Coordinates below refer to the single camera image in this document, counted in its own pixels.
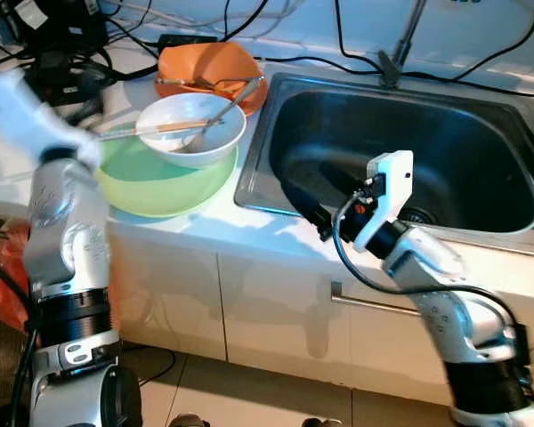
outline white countertop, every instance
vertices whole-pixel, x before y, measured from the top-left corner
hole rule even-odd
[[[267,64],[264,71],[267,77],[270,77],[277,71],[311,72],[309,69],[312,68]],[[334,71],[322,72],[342,80],[372,84],[376,82],[376,77],[351,77]],[[510,96],[468,88],[448,88],[445,85],[414,81],[404,81],[403,87],[479,97],[490,101],[507,102],[512,99]],[[106,94],[107,116],[100,130],[133,122],[144,107],[158,99],[152,87],[152,80],[148,77],[113,85]],[[514,105],[534,131],[534,100],[514,98]],[[193,213],[164,220],[146,219],[112,210],[111,232],[117,236],[126,235],[160,244],[203,248],[218,253],[265,258],[293,256],[297,263],[313,263],[317,260],[339,263],[332,242],[320,242],[316,230],[307,221],[246,209],[234,204],[236,184],[259,116],[259,113],[255,113],[248,119],[247,129],[239,143],[239,160],[235,173],[207,204]],[[29,200],[29,186],[34,167],[23,153],[0,141],[0,213],[20,215],[24,212]],[[483,286],[534,298],[534,257],[457,243],[449,244],[465,257],[472,273]],[[379,260],[371,254],[356,254],[350,251],[350,255],[360,266],[379,268]]]

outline sink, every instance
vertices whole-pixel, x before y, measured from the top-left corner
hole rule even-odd
[[[415,162],[402,220],[468,243],[534,244],[534,136],[494,102],[277,74],[235,200],[296,214],[279,185],[290,180],[332,210],[345,190],[328,171],[364,179],[371,158],[397,149]]]

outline cabinet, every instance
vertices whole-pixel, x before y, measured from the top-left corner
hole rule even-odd
[[[225,359],[216,255],[116,235],[110,243],[121,336]]]
[[[410,308],[409,300],[367,289],[330,262],[306,267],[220,255],[219,267],[230,362],[449,403],[441,362],[419,317],[383,310],[384,304]],[[343,296],[378,308],[332,302],[333,281],[342,283]]]

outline sink drain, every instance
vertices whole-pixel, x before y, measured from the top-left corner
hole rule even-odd
[[[437,221],[427,211],[417,207],[404,207],[398,218],[402,221],[415,222],[417,224],[436,225]]]

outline white bowl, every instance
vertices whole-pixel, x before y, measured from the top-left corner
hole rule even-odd
[[[144,109],[136,120],[136,128],[210,119],[229,103],[229,100],[211,93],[179,93],[167,96]],[[140,138],[166,162],[202,169],[228,156],[236,148],[239,138],[246,130],[246,116],[237,105],[228,111],[222,120],[223,123],[207,129],[205,148],[208,150],[198,153],[170,150],[186,145],[201,128],[174,133],[154,133]]]

